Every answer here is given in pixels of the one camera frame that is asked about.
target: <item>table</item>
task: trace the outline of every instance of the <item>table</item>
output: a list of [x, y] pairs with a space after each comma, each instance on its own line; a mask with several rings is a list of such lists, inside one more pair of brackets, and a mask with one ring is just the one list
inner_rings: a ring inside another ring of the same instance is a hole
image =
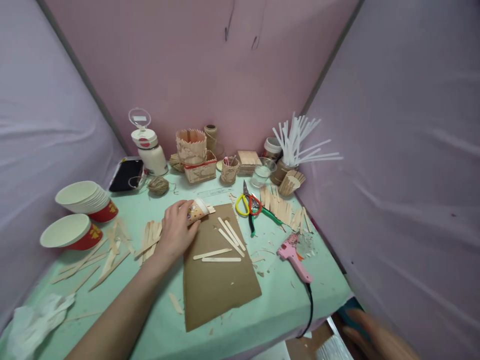
[[[112, 195], [119, 209], [118, 215], [124, 220], [128, 232], [133, 237], [132, 245], [137, 250], [140, 249], [145, 224], [150, 220], [161, 221], [165, 209], [174, 202], [194, 199], [200, 194], [206, 203], [213, 206], [231, 204], [229, 193], [237, 198], [242, 192], [243, 180], [249, 181], [248, 177], [238, 177], [227, 192], [218, 193], [225, 188], [220, 183], [218, 172], [216, 179], [193, 185], [187, 182], [183, 174], [176, 172], [169, 173], [165, 178], [171, 185], [168, 193], [161, 197], [150, 197], [146, 187], [139, 192], [131, 191]], [[248, 187], [255, 196], [260, 198], [258, 189], [250, 184]], [[293, 203], [293, 211], [300, 207], [295, 197], [289, 201]], [[248, 220], [240, 217], [238, 222], [247, 243], [246, 248], [251, 255], [262, 248], [276, 253], [281, 243], [292, 232], [288, 226], [284, 225], [285, 233], [271, 219], [260, 214], [255, 219], [258, 237], [250, 238]], [[100, 228], [105, 230], [111, 227], [112, 223], [103, 224]], [[313, 231], [314, 234], [310, 236], [315, 256], [307, 257], [302, 263], [313, 276], [311, 289], [315, 320], [334, 313], [348, 300], [351, 291], [320, 235], [315, 228]], [[107, 242], [100, 251], [106, 251], [108, 246]], [[122, 247], [122, 253], [127, 251], [124, 245]], [[50, 293], [68, 295], [91, 270], [91, 267], [80, 270], [69, 279], [56, 284], [50, 284], [50, 281], [56, 277], [61, 267], [78, 261], [84, 256], [84, 252], [78, 251], [63, 253], [35, 288], [26, 305], [34, 306]], [[175, 294], [183, 306], [183, 262], [180, 259], [162, 283], [162, 290], [153, 305], [131, 359], [224, 359], [272, 342], [293, 329], [306, 325], [310, 315], [309, 298], [305, 286], [300, 282], [290, 263], [283, 262], [277, 255], [266, 251], [261, 251], [255, 256], [265, 257], [265, 260], [256, 263], [257, 270], [264, 272], [264, 277], [257, 275], [262, 296], [240, 308], [228, 311], [223, 319], [218, 317], [188, 333], [185, 332], [184, 317], [175, 311], [168, 296], [168, 293]], [[104, 263], [105, 260], [102, 260], [98, 264], [103, 266]], [[36, 353], [37, 358], [63, 359], [138, 269], [138, 261], [134, 261], [134, 258], [129, 255], [99, 287], [88, 292], [100, 276], [100, 270], [98, 270], [77, 292], [75, 304], [70, 307], [66, 318], [98, 314], [61, 324], [39, 347]], [[8, 359], [6, 343], [9, 327], [0, 340], [0, 358], [2, 359]]]

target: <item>hand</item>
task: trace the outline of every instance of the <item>hand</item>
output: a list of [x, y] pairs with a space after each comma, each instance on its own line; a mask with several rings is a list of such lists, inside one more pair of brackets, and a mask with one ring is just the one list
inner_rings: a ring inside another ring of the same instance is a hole
[[181, 200], [165, 210], [161, 220], [161, 237], [155, 249], [155, 256], [167, 259], [170, 264], [180, 257], [190, 246], [197, 234], [200, 220], [195, 221], [190, 229], [187, 225], [187, 215], [193, 200]]
[[371, 339], [366, 340], [351, 327], [343, 332], [363, 351], [368, 360], [420, 360], [417, 353], [399, 336], [380, 325], [373, 317], [360, 309], [347, 311], [348, 316], [359, 324]]

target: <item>white plastic bag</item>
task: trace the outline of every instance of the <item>white plastic bag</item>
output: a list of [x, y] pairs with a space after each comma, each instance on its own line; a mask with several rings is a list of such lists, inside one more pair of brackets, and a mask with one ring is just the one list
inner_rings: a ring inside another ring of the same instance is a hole
[[75, 302], [75, 294], [63, 297], [48, 295], [36, 309], [22, 306], [15, 309], [7, 348], [16, 360], [31, 360], [35, 350], [49, 332], [65, 319], [67, 309]]

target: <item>glue gun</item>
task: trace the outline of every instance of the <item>glue gun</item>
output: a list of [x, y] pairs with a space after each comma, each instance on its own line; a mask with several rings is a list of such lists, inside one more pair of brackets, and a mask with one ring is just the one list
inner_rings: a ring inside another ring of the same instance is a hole
[[291, 234], [278, 248], [277, 254], [280, 255], [280, 259], [288, 259], [295, 269], [300, 280], [305, 284], [311, 284], [314, 280], [312, 276], [305, 270], [304, 266], [300, 262], [299, 255], [297, 253], [297, 243], [299, 242], [299, 236], [297, 234]]

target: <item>white fabric wall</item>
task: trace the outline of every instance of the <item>white fabric wall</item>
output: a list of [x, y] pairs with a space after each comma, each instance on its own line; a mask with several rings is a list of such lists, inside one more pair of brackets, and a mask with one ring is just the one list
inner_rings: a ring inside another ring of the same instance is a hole
[[345, 159], [299, 195], [355, 293], [423, 358], [478, 358], [480, 2], [366, 1], [307, 116]]
[[58, 253], [63, 186], [106, 186], [125, 155], [34, 0], [0, 1], [0, 329]]

